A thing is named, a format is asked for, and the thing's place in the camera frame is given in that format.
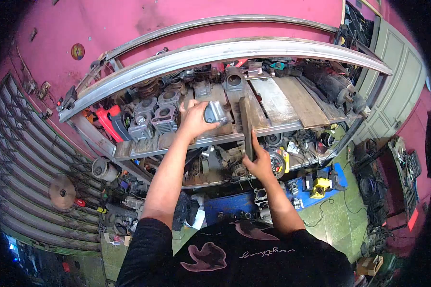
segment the wooden plank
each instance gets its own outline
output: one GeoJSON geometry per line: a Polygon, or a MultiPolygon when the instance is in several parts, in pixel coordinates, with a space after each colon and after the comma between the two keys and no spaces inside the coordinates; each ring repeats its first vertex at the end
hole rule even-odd
{"type": "Polygon", "coordinates": [[[273,79],[294,107],[304,128],[330,124],[316,101],[295,77],[275,77],[273,79]]]}
{"type": "Polygon", "coordinates": [[[344,120],[347,118],[342,109],[338,109],[335,105],[328,104],[321,100],[319,96],[310,89],[310,87],[300,79],[297,79],[299,83],[307,90],[311,97],[316,101],[316,104],[321,108],[322,112],[326,115],[329,121],[333,120],[344,120]]]}
{"type": "Polygon", "coordinates": [[[260,106],[257,98],[254,95],[254,92],[247,83],[244,85],[243,90],[232,92],[225,91],[225,94],[227,95],[228,101],[230,102],[230,105],[232,107],[232,112],[235,117],[237,130],[242,130],[241,114],[239,112],[239,99],[243,96],[246,97],[246,100],[249,102],[248,115],[250,117],[252,127],[254,129],[263,129],[270,127],[267,118],[263,114],[262,107],[260,106]]]}
{"type": "Polygon", "coordinates": [[[159,138],[159,135],[157,132],[155,132],[155,136],[153,136],[151,140],[140,140],[138,143],[135,143],[134,141],[132,141],[133,143],[131,146],[131,152],[139,153],[139,152],[156,151],[158,148],[158,138],[159,138]]]}
{"type": "Polygon", "coordinates": [[[256,79],[250,82],[256,94],[262,98],[260,104],[265,109],[272,126],[299,120],[299,116],[289,100],[271,77],[266,80],[256,79]]]}
{"type": "MultiPolygon", "coordinates": [[[[217,83],[211,87],[211,93],[209,95],[202,95],[198,98],[199,101],[216,101],[218,100],[220,104],[223,106],[227,103],[227,98],[225,97],[225,92],[222,88],[221,83],[217,83]]],[[[233,132],[233,127],[231,125],[231,115],[228,113],[228,124],[219,127],[217,129],[213,129],[210,131],[207,131],[203,133],[201,136],[199,136],[199,139],[211,137],[211,136],[217,136],[217,135],[230,135],[233,132]]]]}

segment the hand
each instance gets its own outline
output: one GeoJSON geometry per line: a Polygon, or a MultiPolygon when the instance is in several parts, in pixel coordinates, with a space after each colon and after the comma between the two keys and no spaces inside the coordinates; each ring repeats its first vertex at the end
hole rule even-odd
{"type": "Polygon", "coordinates": [[[208,104],[209,102],[207,101],[198,102],[197,100],[190,100],[187,110],[184,109],[184,103],[180,105],[181,125],[177,132],[181,136],[191,141],[202,133],[215,129],[220,125],[220,123],[206,123],[204,121],[203,113],[208,104]]]}
{"type": "Polygon", "coordinates": [[[270,153],[263,149],[260,146],[259,141],[257,140],[257,136],[255,135],[254,130],[252,133],[252,147],[257,154],[257,159],[254,162],[250,161],[246,154],[243,156],[243,164],[247,168],[247,170],[252,173],[256,178],[259,179],[263,184],[267,181],[274,180],[276,178],[272,171],[270,153]]]}

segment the sticker on wall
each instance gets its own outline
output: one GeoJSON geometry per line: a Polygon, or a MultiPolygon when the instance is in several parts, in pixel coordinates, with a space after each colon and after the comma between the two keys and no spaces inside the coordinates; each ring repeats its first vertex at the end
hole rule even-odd
{"type": "Polygon", "coordinates": [[[71,54],[72,58],[79,61],[83,59],[83,56],[85,55],[85,47],[80,43],[76,43],[72,46],[71,54]]]}

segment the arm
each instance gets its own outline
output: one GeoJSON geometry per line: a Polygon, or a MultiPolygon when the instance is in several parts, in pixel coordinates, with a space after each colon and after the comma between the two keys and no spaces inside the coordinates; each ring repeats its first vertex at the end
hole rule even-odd
{"type": "Polygon", "coordinates": [[[190,100],[185,110],[181,104],[182,124],[150,184],[142,218],[155,218],[171,229],[182,187],[188,145],[193,138],[218,126],[218,123],[204,121],[203,113],[207,105],[207,101],[199,103],[190,100]]]}
{"type": "Polygon", "coordinates": [[[259,145],[254,131],[252,131],[252,146],[257,154],[257,159],[252,162],[247,155],[244,155],[243,164],[265,187],[273,226],[283,234],[305,229],[299,213],[287,199],[273,174],[270,154],[259,145]]]}

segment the circular saw blade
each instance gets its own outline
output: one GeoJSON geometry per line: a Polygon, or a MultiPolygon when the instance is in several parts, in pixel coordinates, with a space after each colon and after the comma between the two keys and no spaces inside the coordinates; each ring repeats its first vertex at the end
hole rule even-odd
{"type": "Polygon", "coordinates": [[[66,175],[58,175],[48,190],[51,203],[59,209],[66,210],[74,203],[77,193],[66,175]]]}

